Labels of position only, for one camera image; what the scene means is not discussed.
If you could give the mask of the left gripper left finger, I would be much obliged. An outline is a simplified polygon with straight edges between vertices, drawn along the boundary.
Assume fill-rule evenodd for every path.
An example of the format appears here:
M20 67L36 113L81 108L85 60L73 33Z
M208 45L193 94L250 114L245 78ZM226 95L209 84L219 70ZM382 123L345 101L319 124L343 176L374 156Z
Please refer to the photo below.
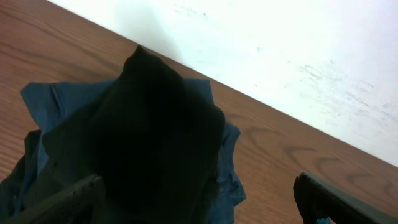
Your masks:
M3 221L3 224L95 224L106 198L102 177L90 175Z

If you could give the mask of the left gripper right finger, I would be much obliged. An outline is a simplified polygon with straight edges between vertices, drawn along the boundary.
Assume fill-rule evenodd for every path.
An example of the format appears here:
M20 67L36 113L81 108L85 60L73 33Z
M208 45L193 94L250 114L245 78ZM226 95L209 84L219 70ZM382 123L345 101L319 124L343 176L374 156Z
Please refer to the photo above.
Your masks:
M304 224L397 224L382 212L312 174L296 177L294 199Z

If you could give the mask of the black polo shirt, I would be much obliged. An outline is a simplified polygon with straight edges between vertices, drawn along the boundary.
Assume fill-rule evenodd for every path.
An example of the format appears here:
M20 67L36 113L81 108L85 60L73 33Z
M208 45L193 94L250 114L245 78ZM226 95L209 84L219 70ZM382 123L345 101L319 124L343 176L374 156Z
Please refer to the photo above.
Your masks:
M96 174L105 223L205 223L224 114L160 58L137 47L111 83L30 83L22 95L45 120L47 155L24 208Z

